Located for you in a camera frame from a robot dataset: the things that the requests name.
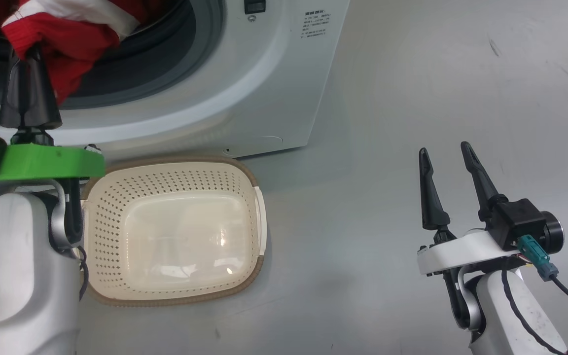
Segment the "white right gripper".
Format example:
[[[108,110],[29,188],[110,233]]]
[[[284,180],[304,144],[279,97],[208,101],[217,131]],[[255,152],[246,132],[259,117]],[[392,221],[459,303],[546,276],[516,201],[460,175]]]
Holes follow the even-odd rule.
[[[469,142],[461,142],[461,152],[475,186],[479,219],[490,222],[494,206],[509,200],[498,192]],[[418,160],[422,227],[426,231],[435,231],[433,242],[440,243],[417,252],[417,264],[422,276],[465,266],[489,273],[500,270],[506,257],[518,254],[518,248],[503,250],[488,231],[470,231],[456,239],[448,228],[450,216],[444,211],[435,188],[432,162],[426,148],[420,149]]]

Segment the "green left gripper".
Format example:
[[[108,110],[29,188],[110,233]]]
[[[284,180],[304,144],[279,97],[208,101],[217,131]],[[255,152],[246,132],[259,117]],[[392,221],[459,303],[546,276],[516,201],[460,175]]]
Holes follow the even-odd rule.
[[[63,124],[49,70],[40,47],[27,63],[12,49],[0,104],[1,127],[56,130]],[[34,143],[7,144],[0,138],[0,181],[101,177],[106,162],[98,150]]]

